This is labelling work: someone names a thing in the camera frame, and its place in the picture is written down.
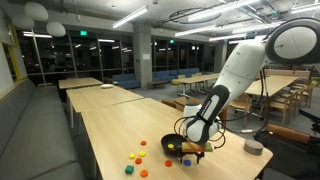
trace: ceiling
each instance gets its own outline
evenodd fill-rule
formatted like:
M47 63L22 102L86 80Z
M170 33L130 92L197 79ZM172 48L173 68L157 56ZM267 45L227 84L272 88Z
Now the ceiling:
M25 4L27 0L7 0L13 4ZM190 29L205 27L215 24L219 28L211 32L205 32L204 35L217 36L230 33L235 28L253 26L265 23L277 22L282 20L290 20L296 17L314 17L320 19L320 10L290 14L293 5L298 6L313 4L314 0L260 0L249 6L239 9L230 10L219 14L211 19L206 19L208 22L196 24L187 23L187 18L183 15L199 11L201 8L208 8L222 5L219 0L32 0L45 6L49 10L58 11L60 13L78 14L92 17L105 18L110 20L119 20L126 15L134 12L145 4L148 5L148 12L135 19L135 21L149 22L154 28L164 28L176 31L186 31ZM179 14L176 22L169 20L170 15Z

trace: floor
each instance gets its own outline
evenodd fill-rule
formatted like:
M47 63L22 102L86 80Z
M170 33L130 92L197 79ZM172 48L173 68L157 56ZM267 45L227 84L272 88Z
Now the floor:
M173 86L171 84L167 84L165 87L154 87L151 89L133 89L133 92L140 94L144 96L145 98L152 98L157 101L161 101L162 99L171 99L179 97L177 93L177 86ZM192 97L205 100L206 95L192 91L187 88L187 94L189 94ZM320 109L320 87L315 87L313 91L313 98L311 103L311 110L313 111L319 111ZM243 128L243 119L241 118L243 116L242 112L234 113L233 109L228 109L228 119L234 119L234 118L240 118L238 121L231 121L227 122L227 128L233 130L233 131L241 131ZM78 122L75 121L75 127L78 127ZM252 129L252 130L258 130L266 123L266 120L260 120L257 116L250 115L248 117L248 123L246 125L245 129ZM276 124L284 127L288 127L291 129L295 129L298 131L302 131L305 133L313 134L311 131L311 125L312 122L307 119L306 117L302 115L296 115L295 117L291 116L291 120L289 123L282 124L282 114L277 112L272 112L270 114L270 118L267 123ZM87 177L92 177L92 167L93 164L95 164L94 161L92 161L93 153L90 147L90 142L88 139L88 136L86 134L86 131L84 128L82 128L82 133L80 136L77 135L77 128L71 129L71 134L74 139L74 144L77 150L77 153L79 155L79 162L82 165L82 168L84 170L84 173ZM236 133L237 135L246 138L246 139L253 139L254 133L250 134L242 134L242 133Z

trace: pillar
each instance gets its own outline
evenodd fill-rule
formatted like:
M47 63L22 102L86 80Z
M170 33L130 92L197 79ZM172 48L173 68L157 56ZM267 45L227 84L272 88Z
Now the pillar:
M141 88L147 89L152 81L151 26L147 23L133 24L134 72L141 82Z
M214 61L214 72L219 73L222 70L224 63L226 62L227 56L227 42L224 40L218 41L216 45L215 61Z

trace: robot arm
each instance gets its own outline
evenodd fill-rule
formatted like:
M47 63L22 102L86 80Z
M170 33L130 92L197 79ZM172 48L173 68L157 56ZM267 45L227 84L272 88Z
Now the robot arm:
M266 64L319 63L319 49L320 22L311 18L282 24L266 42L238 44L196 117L185 122L188 138L203 145L217 133L220 124L216 118L221 109L244 93Z

